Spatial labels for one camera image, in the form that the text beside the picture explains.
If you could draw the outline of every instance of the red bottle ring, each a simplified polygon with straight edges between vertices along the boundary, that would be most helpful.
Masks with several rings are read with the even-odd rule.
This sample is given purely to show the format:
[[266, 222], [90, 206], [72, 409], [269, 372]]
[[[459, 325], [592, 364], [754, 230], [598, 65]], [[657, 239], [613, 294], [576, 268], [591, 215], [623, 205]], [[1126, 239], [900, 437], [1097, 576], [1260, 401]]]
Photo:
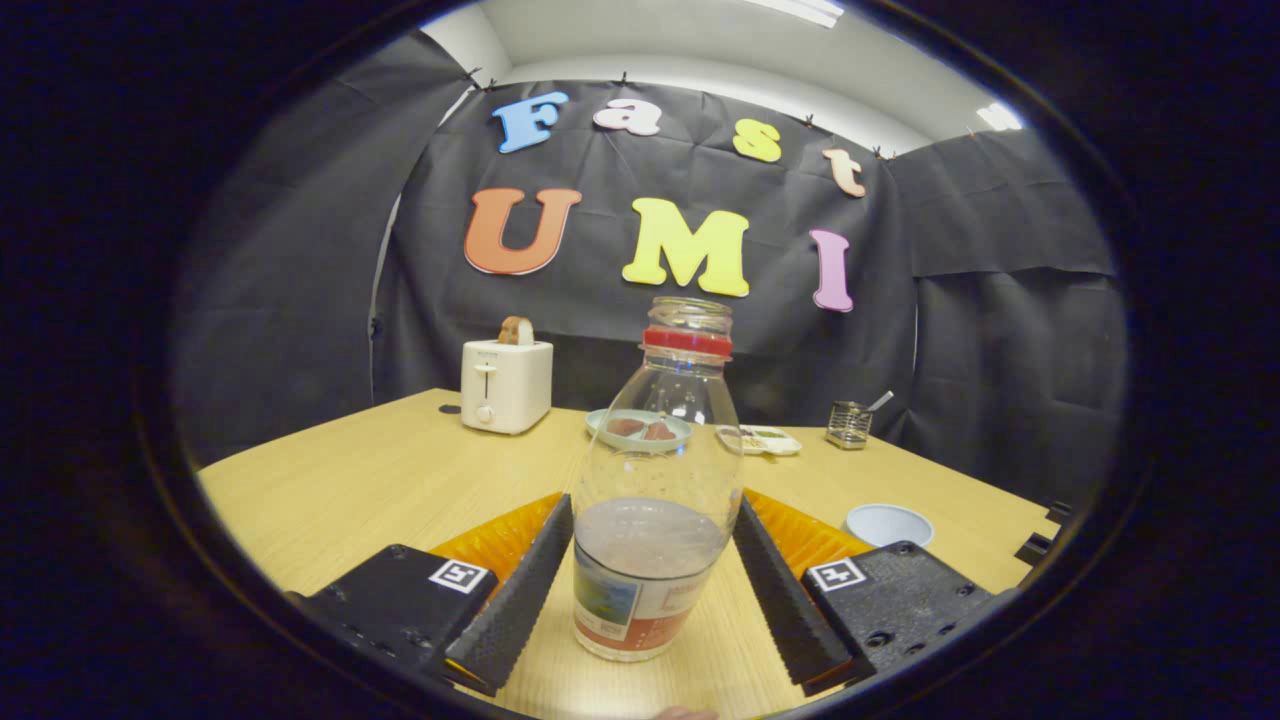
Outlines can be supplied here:
[[728, 357], [733, 351], [733, 342], [727, 337], [713, 337], [682, 331], [668, 331], [649, 328], [644, 332], [645, 345], [671, 347], [672, 350], [689, 350], [691, 352], [705, 352], [708, 355], [723, 355]]

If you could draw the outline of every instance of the plastic bottle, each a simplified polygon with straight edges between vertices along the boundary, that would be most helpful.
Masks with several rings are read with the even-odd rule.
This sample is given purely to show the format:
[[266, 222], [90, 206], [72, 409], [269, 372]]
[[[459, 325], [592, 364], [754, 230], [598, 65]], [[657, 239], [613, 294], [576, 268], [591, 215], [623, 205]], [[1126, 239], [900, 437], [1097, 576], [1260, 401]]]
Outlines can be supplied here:
[[620, 661], [669, 647], [728, 542], [742, 489], [724, 384], [730, 309], [657, 297], [649, 320], [644, 364], [596, 423], [573, 492], [575, 634]]

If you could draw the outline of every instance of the black curtain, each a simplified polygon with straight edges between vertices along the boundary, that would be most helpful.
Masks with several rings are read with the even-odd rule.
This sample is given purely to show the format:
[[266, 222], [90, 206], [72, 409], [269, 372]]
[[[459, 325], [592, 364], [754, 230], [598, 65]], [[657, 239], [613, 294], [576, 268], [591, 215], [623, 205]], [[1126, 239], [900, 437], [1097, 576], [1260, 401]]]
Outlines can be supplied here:
[[[503, 128], [494, 109], [562, 91], [552, 136], [499, 154]], [[593, 124], [609, 100], [658, 105], [655, 136]], [[782, 158], [764, 163], [732, 145], [735, 123], [774, 126]], [[822, 151], [841, 147], [858, 161], [867, 196], [845, 195]], [[463, 237], [484, 188], [512, 187], [525, 199], [512, 209], [504, 243], [534, 236], [541, 211], [535, 195], [572, 188], [558, 255], [525, 275], [490, 275], [463, 258]], [[635, 284], [622, 266], [635, 255], [637, 197], [675, 202], [696, 229], [714, 210], [750, 222], [742, 241], [746, 297], [680, 287]], [[744, 423], [826, 424], [831, 401], [897, 397], [877, 418], [895, 432], [911, 389], [915, 297], [910, 247], [901, 227], [893, 177], [874, 155], [820, 128], [774, 110], [673, 87], [616, 82], [539, 82], [476, 94], [431, 138], [404, 188], [378, 292], [383, 332], [374, 341], [378, 400], [430, 387], [457, 388], [462, 343], [497, 337], [507, 315], [532, 319], [556, 343], [553, 404], [604, 407], [640, 365], [636, 347], [655, 296], [685, 295], [733, 310], [733, 361], [726, 378]], [[849, 240], [845, 255], [851, 313], [818, 307], [818, 254], [810, 229]]]
[[1042, 505], [1084, 501], [1128, 369], [1093, 213], [1029, 132], [952, 138], [890, 169], [920, 313], [900, 445]]
[[[639, 365], [653, 297], [691, 295], [733, 309], [727, 379], [745, 423], [820, 425], [832, 400], [892, 389], [873, 432], [925, 457], [1041, 503], [1079, 501], [1101, 477], [1123, 411], [1124, 309], [1087, 202], [1032, 133], [882, 160], [774, 110], [614, 82], [474, 92], [436, 131], [465, 83], [413, 33], [264, 129], [215, 197], [180, 284], [172, 364], [198, 461], [457, 388], [462, 343], [495, 337], [511, 314], [556, 343], [553, 402], [603, 407]], [[550, 138], [500, 154], [493, 110], [553, 91], [570, 101]], [[595, 126], [620, 97], [662, 108], [658, 135]], [[777, 163], [733, 149], [744, 118], [780, 131]], [[865, 197], [836, 184], [831, 147], [861, 165]], [[525, 192], [503, 237], [512, 249], [532, 240], [539, 191], [582, 193], [543, 269], [493, 275], [465, 260], [471, 196], [494, 187]], [[675, 202], [691, 229], [714, 210], [746, 217], [750, 293], [625, 281], [637, 197]], [[849, 240], [850, 313], [814, 305], [810, 229]]]
[[214, 196], [175, 296], [172, 397], [198, 464], [370, 407], [388, 218], [462, 68], [415, 32], [278, 115]]
[[[570, 101], [552, 137], [499, 154], [493, 110], [554, 91]], [[595, 127], [593, 114], [618, 97], [662, 108], [660, 132]], [[776, 164], [733, 150], [741, 118], [778, 128]], [[861, 165], [865, 197], [836, 186], [827, 147]], [[582, 193], [548, 266], [489, 275], [466, 263], [471, 195], [490, 187], [525, 192], [506, 228], [513, 249], [532, 238], [538, 191]], [[746, 217], [750, 295], [623, 281], [636, 197], [673, 201], [690, 228], [713, 210]], [[849, 314], [812, 300], [814, 228], [850, 241]], [[507, 86], [449, 118], [410, 178], [392, 234], [376, 301], [376, 397], [457, 388], [461, 345], [525, 314], [556, 343], [553, 402], [603, 407], [639, 364], [657, 295], [733, 309], [727, 379], [744, 421], [824, 424], [832, 400], [869, 402], [892, 389], [874, 434], [1044, 505], [1082, 501], [1108, 462], [1123, 410], [1124, 307], [1088, 204], [1032, 133], [978, 133], [881, 160], [765, 108], [652, 85]]]

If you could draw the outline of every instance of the yellow letter m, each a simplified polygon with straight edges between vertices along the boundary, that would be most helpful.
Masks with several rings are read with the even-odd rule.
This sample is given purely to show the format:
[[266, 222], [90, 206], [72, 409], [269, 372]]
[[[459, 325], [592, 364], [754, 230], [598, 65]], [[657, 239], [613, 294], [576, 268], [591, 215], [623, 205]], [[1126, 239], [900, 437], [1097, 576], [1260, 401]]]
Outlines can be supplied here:
[[640, 213], [640, 237], [636, 240], [635, 260], [622, 268], [625, 279], [645, 284], [667, 282], [667, 272], [658, 264], [658, 256], [664, 254], [680, 287], [687, 286], [707, 260], [707, 270], [698, 278], [698, 287], [733, 297], [748, 293], [750, 286], [742, 278], [746, 218], [716, 210], [694, 233], [669, 200], [639, 197], [631, 206]]

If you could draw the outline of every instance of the ceiling light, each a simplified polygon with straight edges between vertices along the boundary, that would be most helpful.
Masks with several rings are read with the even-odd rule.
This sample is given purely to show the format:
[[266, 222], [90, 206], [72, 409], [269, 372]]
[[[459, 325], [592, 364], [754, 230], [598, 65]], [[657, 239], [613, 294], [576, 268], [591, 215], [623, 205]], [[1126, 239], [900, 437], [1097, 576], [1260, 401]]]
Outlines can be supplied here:
[[1000, 118], [1005, 120], [1005, 124], [1009, 126], [1009, 129], [1023, 129], [1023, 123], [1018, 122], [1018, 115], [1002, 104], [992, 102], [991, 111], [1000, 115]]
[[1023, 129], [1023, 123], [1018, 120], [1018, 115], [1000, 102], [992, 102], [986, 108], [979, 108], [978, 117], [987, 120], [987, 124], [997, 131]]
[[836, 26], [836, 18], [845, 13], [845, 9], [826, 0], [746, 0], [755, 5], [763, 5], [774, 10], [781, 10], [788, 15], [818, 23], [831, 28]]

